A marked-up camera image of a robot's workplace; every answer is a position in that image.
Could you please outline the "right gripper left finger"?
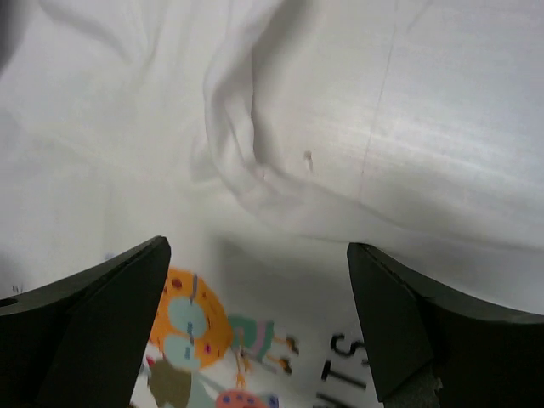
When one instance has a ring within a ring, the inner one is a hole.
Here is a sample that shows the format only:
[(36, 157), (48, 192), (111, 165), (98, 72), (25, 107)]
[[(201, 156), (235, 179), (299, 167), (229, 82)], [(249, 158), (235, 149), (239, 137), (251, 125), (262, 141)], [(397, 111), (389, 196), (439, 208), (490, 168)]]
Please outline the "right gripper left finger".
[(1, 302), (3, 407), (127, 407), (171, 258), (164, 236)]

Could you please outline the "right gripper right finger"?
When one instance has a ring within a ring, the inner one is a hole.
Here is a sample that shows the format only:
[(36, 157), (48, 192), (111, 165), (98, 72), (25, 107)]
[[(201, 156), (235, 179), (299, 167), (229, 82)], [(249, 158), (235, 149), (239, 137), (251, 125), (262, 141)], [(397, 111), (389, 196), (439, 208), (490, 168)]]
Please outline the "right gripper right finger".
[(540, 407), (543, 318), (469, 296), (352, 243), (348, 270), (386, 407)]

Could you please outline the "white printed t shirt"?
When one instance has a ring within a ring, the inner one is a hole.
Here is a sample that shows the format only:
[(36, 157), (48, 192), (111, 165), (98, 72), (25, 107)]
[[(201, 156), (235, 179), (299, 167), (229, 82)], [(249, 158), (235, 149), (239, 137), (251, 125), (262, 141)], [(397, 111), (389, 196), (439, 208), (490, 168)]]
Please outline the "white printed t shirt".
[(461, 329), (433, 406), (543, 404), (540, 1), (4, 1), (1, 293), (167, 237), (131, 407), (377, 407), (348, 250)]

